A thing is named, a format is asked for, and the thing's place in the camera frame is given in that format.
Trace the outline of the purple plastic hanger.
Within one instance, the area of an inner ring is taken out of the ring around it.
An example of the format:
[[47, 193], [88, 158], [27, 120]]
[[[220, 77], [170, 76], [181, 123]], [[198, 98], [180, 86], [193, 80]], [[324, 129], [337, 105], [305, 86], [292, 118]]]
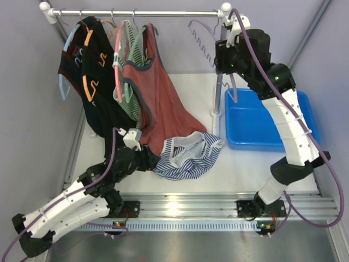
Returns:
[[[191, 26], [194, 22], [199, 23], [202, 27], [204, 27], [206, 29], [206, 31], [210, 34], [210, 36], [213, 38], [213, 40], [216, 41], [217, 40], [216, 35], [215, 35], [216, 28], [219, 25], [220, 20], [223, 18], [223, 13], [221, 10], [213, 9], [213, 11], [216, 11], [218, 14], [217, 23], [216, 23], [214, 28], [209, 27], [206, 23], [204, 23], [198, 19], [191, 19], [189, 21], [189, 24], [188, 24], [188, 29], [190, 30], [192, 36], [194, 37], [196, 43], [198, 44], [200, 50], [202, 51], [202, 53], [204, 55], [204, 57], [208, 61], [210, 67], [213, 68], [216, 72], [215, 63], [213, 62], [213, 58], [212, 58], [211, 54], [209, 52], [207, 52], [206, 46], [204, 44], [202, 44], [202, 39], [197, 35], [197, 31], [195, 29], [193, 29]], [[234, 103], [237, 103], [238, 102], [238, 88], [236, 86], [236, 81], [235, 81], [233, 74], [230, 74], [229, 77], [231, 80], [231, 85], [226, 83], [226, 82], [223, 82], [223, 81], [221, 82], [221, 84], [227, 88], [228, 95], [230, 96], [232, 101]]]

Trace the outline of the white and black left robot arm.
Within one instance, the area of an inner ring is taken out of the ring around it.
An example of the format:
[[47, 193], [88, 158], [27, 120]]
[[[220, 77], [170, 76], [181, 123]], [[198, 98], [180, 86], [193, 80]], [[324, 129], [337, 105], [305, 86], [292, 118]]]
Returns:
[[67, 189], [32, 213], [17, 214], [12, 223], [25, 255], [46, 252], [62, 236], [97, 218], [117, 217], [124, 209], [116, 183], [135, 171], [152, 171], [160, 161], [148, 145], [119, 147], [104, 162], [90, 166]]

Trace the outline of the blue white striped tank top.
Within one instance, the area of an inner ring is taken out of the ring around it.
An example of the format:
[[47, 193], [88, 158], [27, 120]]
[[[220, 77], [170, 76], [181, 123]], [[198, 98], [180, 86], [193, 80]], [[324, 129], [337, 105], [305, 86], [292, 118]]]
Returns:
[[223, 146], [219, 137], [198, 131], [168, 138], [154, 171], [168, 180], [197, 180], [214, 166]]

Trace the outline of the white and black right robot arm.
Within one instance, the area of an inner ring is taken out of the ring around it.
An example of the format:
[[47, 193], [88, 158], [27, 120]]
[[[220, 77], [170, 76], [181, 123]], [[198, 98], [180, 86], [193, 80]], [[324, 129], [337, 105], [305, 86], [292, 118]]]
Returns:
[[309, 135], [298, 103], [296, 83], [288, 66], [271, 61], [270, 36], [261, 29], [239, 33], [232, 45], [226, 40], [215, 43], [214, 64], [223, 74], [236, 73], [254, 91], [271, 116], [283, 143], [286, 156], [271, 165], [271, 176], [251, 201], [252, 217], [268, 216], [283, 191], [330, 159], [321, 156]]

